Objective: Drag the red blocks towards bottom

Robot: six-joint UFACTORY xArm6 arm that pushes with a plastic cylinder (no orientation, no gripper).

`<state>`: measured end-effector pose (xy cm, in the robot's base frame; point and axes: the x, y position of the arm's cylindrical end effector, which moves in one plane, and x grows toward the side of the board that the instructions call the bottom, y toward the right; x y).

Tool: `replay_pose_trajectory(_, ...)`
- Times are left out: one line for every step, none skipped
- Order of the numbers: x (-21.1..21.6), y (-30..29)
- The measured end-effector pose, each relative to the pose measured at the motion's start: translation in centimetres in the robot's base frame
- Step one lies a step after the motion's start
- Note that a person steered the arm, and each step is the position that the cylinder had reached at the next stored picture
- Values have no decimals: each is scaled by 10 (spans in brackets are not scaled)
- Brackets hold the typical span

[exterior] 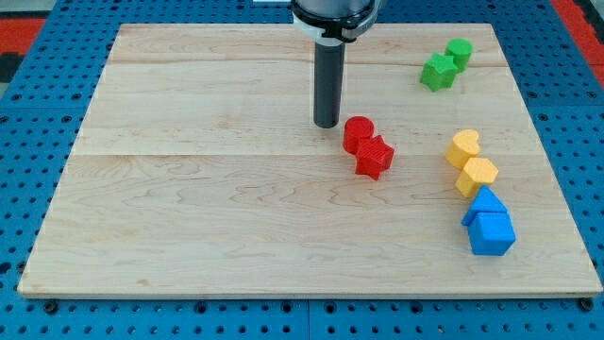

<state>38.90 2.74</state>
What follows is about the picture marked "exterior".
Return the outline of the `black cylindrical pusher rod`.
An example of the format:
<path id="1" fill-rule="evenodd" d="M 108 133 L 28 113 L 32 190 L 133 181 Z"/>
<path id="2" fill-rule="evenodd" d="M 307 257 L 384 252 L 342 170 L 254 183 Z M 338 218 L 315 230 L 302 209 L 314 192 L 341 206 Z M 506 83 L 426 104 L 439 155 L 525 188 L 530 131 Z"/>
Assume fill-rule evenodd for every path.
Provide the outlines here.
<path id="1" fill-rule="evenodd" d="M 313 122 L 319 128 L 339 123 L 345 45 L 314 46 Z"/>

